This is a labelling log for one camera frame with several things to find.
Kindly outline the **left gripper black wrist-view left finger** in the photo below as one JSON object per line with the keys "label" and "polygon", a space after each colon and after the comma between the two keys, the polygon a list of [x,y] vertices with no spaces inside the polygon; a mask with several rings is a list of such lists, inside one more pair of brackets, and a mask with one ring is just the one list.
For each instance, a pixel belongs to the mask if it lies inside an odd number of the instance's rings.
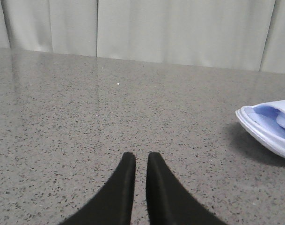
{"label": "left gripper black wrist-view left finger", "polygon": [[129,225],[135,185],[135,156],[123,154],[112,176],[78,212],[62,225]]}

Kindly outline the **left gripper black right finger at image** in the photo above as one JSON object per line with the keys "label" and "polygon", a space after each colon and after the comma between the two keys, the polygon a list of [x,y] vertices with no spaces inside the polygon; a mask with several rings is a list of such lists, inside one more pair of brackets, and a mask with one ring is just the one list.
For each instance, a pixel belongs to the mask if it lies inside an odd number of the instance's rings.
{"label": "left gripper black right finger at image", "polygon": [[151,225],[224,225],[181,185],[158,152],[148,156],[146,201]]}

